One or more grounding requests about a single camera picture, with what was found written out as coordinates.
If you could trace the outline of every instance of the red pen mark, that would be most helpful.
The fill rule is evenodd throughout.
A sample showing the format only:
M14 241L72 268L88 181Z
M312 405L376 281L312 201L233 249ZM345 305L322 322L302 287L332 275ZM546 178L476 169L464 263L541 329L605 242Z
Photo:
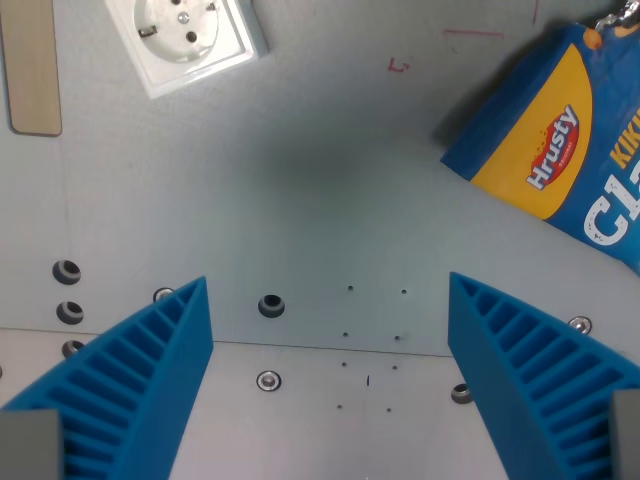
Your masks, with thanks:
M442 31L444 36L447 35L478 35L482 37L498 37L504 38L504 33L502 32L485 32L483 30L454 30L451 28L447 28Z
M387 70L389 70L390 72L398 72L398 73L402 73L405 70L409 70L409 64L408 63L403 63L402 64L402 68L397 68L394 64L393 61L395 59L393 57L391 57L391 61L389 62L389 66L387 67Z
M536 0L536 6L533 9L533 24L536 24L536 20L538 19L538 8L540 7L540 0Z

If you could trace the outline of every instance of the white power outlet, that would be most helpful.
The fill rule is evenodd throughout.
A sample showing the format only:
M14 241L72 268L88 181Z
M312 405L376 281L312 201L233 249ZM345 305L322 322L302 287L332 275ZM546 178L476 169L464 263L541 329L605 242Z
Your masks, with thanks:
M267 53L250 0L105 0L151 98Z

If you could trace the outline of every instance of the ribbed blue plastic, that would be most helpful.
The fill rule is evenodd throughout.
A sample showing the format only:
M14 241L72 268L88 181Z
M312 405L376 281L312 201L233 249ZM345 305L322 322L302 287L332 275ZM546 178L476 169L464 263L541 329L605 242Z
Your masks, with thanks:
M509 478L611 478L611 396L640 386L636 365L565 322L456 273L449 347Z
M102 334L4 409L60 412L66 480L164 480L212 351L203 277Z

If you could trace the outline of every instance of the hrusty logo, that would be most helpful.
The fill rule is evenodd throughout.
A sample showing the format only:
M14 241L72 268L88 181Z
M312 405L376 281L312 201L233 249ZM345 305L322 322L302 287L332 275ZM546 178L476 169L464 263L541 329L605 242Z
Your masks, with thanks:
M531 163L531 175L527 177L527 183L538 190L544 190L560 176L576 150L580 125L571 105L543 133L543 148Z

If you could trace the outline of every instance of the blue chip bag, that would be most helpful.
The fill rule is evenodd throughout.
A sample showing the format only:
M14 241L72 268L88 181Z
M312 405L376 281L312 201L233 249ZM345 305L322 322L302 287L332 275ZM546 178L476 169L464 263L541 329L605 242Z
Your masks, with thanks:
M640 30L610 17L553 33L442 162L640 274Z

